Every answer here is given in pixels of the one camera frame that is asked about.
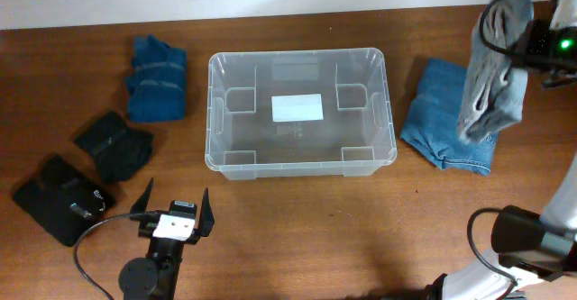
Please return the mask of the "medium blue jeans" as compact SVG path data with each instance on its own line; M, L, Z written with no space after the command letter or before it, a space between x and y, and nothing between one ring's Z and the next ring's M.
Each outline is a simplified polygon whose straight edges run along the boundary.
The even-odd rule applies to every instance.
M498 136L467 144L457 136L466 69L430 59L418 81L400 138L439 169L462 169L483 176L491 172Z

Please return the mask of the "light washed jeans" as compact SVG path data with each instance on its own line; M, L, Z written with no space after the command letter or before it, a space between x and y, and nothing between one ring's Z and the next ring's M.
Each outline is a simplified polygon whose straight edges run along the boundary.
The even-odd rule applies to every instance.
M472 54L466 73L457 136L481 143L522 121L528 74L511 59L488 48L482 39L509 48L525 31L534 12L531 0L500 0L472 32Z

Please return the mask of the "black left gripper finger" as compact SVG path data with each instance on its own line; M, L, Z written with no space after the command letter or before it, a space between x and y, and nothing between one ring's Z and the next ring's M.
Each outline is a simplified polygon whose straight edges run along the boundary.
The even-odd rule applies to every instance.
M148 185L146 186L144 192L141 194L141 196L135 201L135 203L133 204L133 206L131 207L130 213L131 214L139 214L139 213L145 213L149 200L150 200L150 196L151 196L151 191L153 189L153 183L154 183L154 179L151 178Z
M197 232L200 237L208 237L215 224L215 217L209 200L209 190L205 189L200 207Z

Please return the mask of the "dark blue taped knit garment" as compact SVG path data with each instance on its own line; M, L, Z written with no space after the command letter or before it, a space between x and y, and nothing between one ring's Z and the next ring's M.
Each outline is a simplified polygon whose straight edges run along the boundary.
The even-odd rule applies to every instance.
M133 73L125 79L129 120L163 123L183 119L187 104L187 53L153 35L135 37L133 48Z

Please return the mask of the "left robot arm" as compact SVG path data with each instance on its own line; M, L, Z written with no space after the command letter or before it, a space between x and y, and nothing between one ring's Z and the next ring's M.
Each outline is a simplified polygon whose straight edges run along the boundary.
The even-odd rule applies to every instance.
M167 211L149 212L153 180L133 204L130 214L138 236L149 241L145 256L124 264L118 278L124 300L174 298L184 246L197 241L197 206L173 201Z

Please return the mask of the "clear plastic storage bin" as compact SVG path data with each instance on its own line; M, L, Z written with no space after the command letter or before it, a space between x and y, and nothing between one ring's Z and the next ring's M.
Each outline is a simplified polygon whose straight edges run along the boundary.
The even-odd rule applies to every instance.
M376 48L219 52L208 62L205 163L229 180L367 177L397 155Z

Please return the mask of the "white label in bin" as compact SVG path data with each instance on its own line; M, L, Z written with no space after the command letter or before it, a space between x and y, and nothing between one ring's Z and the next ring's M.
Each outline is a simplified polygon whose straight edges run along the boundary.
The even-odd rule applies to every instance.
M271 109L272 120L275 123L321 121L324 119L320 94L273 96Z

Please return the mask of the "small black folded garment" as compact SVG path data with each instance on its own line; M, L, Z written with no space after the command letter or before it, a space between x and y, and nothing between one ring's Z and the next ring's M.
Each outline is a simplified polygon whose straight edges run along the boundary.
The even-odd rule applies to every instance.
M103 182L115 183L129 180L150 161L153 138L110 111L89 124L74 143L93 159Z

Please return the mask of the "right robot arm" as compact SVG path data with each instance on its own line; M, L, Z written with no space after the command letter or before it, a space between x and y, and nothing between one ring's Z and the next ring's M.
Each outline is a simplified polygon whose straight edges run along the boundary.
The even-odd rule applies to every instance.
M429 159L485 169L495 135L522 118L528 74L544 88L576 80L576 0L553 0L549 20L531 0L491 0L472 33L472 54L460 93L444 93L446 69L426 75L402 137ZM443 274L401 299L519 299L525 286L576 271L576 172L570 169L541 214L514 205L496 210L491 246L457 272Z

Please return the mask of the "large black folded garment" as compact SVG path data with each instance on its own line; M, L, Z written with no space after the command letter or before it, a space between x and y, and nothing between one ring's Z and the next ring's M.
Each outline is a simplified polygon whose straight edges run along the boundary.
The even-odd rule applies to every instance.
M49 157L39 171L13 194L19 205L48 234L71 247L116 201L59 155Z

